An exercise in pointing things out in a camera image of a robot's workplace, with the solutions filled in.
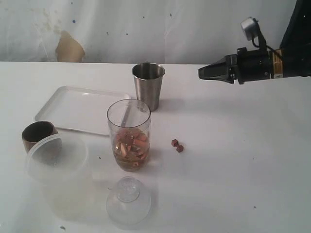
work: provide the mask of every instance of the white wall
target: white wall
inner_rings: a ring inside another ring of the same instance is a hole
[[[0,0],[0,61],[56,61],[65,30],[84,48],[84,62],[208,64],[252,48],[240,27],[249,16],[277,48],[295,2]]]

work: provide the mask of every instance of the white plastic tray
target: white plastic tray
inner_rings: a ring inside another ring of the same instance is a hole
[[[109,135],[108,108],[129,98],[125,93],[62,86],[38,112],[35,121],[50,121],[60,129]]]

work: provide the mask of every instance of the clear plastic lid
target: clear plastic lid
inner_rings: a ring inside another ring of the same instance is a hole
[[[110,191],[106,209],[114,224],[131,230],[148,215],[151,208],[149,190],[137,179],[127,176]]]
[[[31,148],[25,169],[41,185],[52,185],[74,178],[87,160],[87,147],[81,139],[54,134]]]

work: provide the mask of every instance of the metal cup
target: metal cup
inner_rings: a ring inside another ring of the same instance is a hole
[[[145,102],[150,111],[159,106],[162,78],[165,69],[156,63],[140,63],[133,67],[137,99]]]
[[[22,139],[26,152],[42,139],[57,134],[57,130],[54,125],[48,121],[38,121],[29,126],[27,126],[23,133]]]

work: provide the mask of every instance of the brown cup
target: brown cup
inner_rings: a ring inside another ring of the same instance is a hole
[[[48,121],[38,121],[29,126],[27,126],[23,133],[22,139],[26,152],[42,139],[57,134],[57,130],[54,125]]]

